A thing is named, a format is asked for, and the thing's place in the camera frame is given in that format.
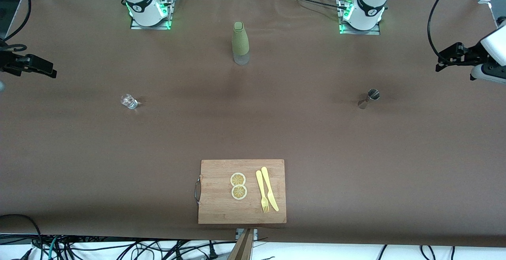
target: cutting board handle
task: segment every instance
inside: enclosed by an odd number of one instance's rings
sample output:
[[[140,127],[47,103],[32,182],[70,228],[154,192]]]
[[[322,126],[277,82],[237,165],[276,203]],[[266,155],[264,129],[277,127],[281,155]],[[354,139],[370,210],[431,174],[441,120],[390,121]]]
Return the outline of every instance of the cutting board handle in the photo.
[[[197,182],[195,182],[195,202],[197,202],[197,205],[200,205],[200,194],[198,194],[197,198],[197,189],[199,187],[200,187],[200,175],[198,176]]]

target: yellow knife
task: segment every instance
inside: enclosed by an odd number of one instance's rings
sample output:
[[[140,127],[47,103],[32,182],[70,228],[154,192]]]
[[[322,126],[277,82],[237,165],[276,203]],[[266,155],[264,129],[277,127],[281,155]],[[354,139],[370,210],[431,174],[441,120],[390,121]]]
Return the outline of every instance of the yellow knife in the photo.
[[[267,198],[269,199],[269,202],[271,202],[271,206],[274,208],[274,210],[279,211],[278,204],[276,204],[274,194],[272,193],[271,181],[269,180],[269,172],[267,172],[267,168],[265,166],[262,167],[261,170],[262,175],[264,176],[265,184],[267,184],[267,189],[269,189],[269,192],[267,193]]]

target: teal cable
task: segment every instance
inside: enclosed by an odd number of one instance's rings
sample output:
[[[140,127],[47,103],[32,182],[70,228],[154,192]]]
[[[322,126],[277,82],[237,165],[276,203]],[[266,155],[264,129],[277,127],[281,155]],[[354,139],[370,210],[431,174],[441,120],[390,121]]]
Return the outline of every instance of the teal cable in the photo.
[[[51,245],[49,246],[49,252],[47,253],[47,260],[51,260],[51,255],[53,254],[53,247],[55,247],[55,242],[58,236],[51,241]]]

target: wooden cutting board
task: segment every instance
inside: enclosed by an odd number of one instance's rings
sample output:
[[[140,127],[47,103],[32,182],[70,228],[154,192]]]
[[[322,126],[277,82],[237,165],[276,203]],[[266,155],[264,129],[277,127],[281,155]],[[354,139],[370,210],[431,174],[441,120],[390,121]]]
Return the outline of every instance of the wooden cutting board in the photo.
[[[263,213],[257,170],[265,166],[279,211],[269,203]],[[246,177],[247,194],[242,200],[232,197],[230,177],[240,172]],[[264,180],[267,197],[267,185]],[[203,160],[200,168],[199,224],[285,224],[286,195],[283,159]]]

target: lemon slice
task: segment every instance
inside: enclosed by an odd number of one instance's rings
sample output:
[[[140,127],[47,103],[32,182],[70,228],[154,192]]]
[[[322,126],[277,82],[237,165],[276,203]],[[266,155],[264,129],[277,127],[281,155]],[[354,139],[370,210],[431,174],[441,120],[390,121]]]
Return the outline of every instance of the lemon slice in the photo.
[[[232,197],[236,200],[242,200],[246,197],[248,190],[243,185],[235,185],[232,187]]]
[[[232,183],[232,186],[244,185],[244,183],[246,183],[246,177],[242,173],[234,173],[232,177],[230,177],[230,183]]]

